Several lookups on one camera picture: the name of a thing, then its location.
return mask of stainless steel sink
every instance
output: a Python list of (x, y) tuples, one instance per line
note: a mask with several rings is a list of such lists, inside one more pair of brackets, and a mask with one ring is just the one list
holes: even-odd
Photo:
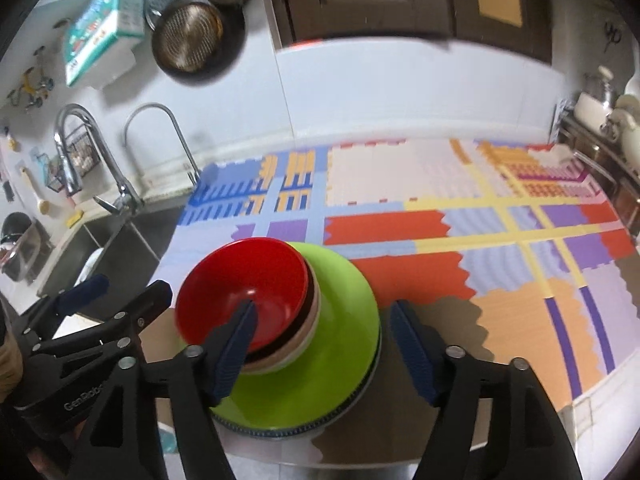
[(148, 284), (167, 250), (188, 196), (145, 206), (132, 219), (106, 216), (87, 222), (69, 242), (41, 289), (54, 295), (70, 289), (87, 258), (104, 248), (92, 274), (110, 281), (108, 293), (80, 314), (95, 320), (109, 319)]

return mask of tissue box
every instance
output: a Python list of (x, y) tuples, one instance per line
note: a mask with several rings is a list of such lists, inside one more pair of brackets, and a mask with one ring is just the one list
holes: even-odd
[(145, 35), (144, 0), (93, 0), (69, 28), (65, 48), (68, 86), (79, 80), (101, 89), (135, 65), (131, 49)]

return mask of metal basket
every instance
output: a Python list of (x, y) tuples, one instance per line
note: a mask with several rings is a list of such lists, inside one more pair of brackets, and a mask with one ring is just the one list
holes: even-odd
[[(68, 146), (69, 159), (80, 177), (84, 177), (100, 164), (100, 155), (95, 148), (94, 140), (91, 138), (86, 124), (81, 124), (66, 136), (66, 145)], [(45, 182), (47, 187), (56, 193), (62, 191), (65, 187), (65, 181), (60, 156), (56, 155), (51, 160), (48, 160), (47, 157), (47, 160), (41, 160), (40, 162), (46, 172)]]

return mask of chrome faucet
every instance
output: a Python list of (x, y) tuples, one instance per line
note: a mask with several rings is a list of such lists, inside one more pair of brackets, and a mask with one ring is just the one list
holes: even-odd
[(187, 154), (187, 158), (189, 159), (189, 162), (191, 163), (191, 167), (193, 168), (193, 173), (191, 173), (190, 171), (189, 173), (187, 173), (187, 175), (189, 176), (189, 180), (191, 180), (191, 183), (195, 186), (200, 179), (200, 173), (201, 173), (200, 169), (198, 168), (198, 165), (196, 164), (196, 161), (194, 160), (193, 155), (191, 155), (191, 150), (187, 146), (187, 141), (184, 140), (184, 135), (182, 134), (180, 126), (178, 126), (178, 121), (176, 120), (174, 113), (163, 104), (147, 103), (133, 110), (133, 113), (129, 116), (129, 119), (127, 119), (127, 122), (124, 125), (124, 133), (123, 133), (124, 145), (125, 146), (127, 145), (127, 134), (129, 133), (129, 125), (131, 124), (131, 121), (142, 110), (146, 110), (147, 108), (158, 108), (159, 110), (162, 110), (163, 112), (165, 112), (171, 119), (171, 122), (174, 124), (175, 133), (178, 135), (178, 139), (180, 139), (180, 143), (184, 148), (184, 152)]
[(135, 215), (135, 213), (144, 205), (142, 199), (137, 194), (135, 188), (120, 171), (120, 168), (108, 149), (106, 142), (104, 142), (104, 137), (102, 136), (100, 128), (95, 122), (94, 117), (86, 108), (78, 104), (66, 105), (58, 112), (53, 134), (53, 140), (56, 143), (56, 149), (58, 150), (58, 155), (62, 161), (63, 179), (69, 196), (82, 190), (82, 180), (78, 171), (71, 163), (68, 146), (66, 145), (65, 121), (69, 116), (78, 117), (84, 123), (87, 131), (89, 131), (89, 134), (91, 135), (91, 138), (94, 140), (96, 148), (102, 156), (102, 160), (104, 160), (104, 163), (107, 168), (109, 168), (109, 171), (111, 171), (116, 184), (118, 184), (118, 192), (120, 193), (120, 196), (113, 204), (97, 196), (94, 196), (94, 200), (111, 214), (119, 215), (127, 211)]

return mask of colorful patterned tablecloth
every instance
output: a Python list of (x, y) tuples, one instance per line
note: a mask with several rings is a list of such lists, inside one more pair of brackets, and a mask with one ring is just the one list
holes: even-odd
[[(178, 291), (206, 254), (252, 236), (350, 259), (378, 300), (383, 350), (366, 394), (336, 423), (293, 442), (223, 431), (235, 454), (301, 465), (417, 460), (436, 412), (414, 393), (386, 330), (399, 298), (423, 305), (424, 322), (478, 358), (525, 357), (558, 410), (640, 346), (640, 256), (564, 146), (412, 139), (209, 168), (154, 278)], [(487, 416), (481, 409), (476, 442)]]

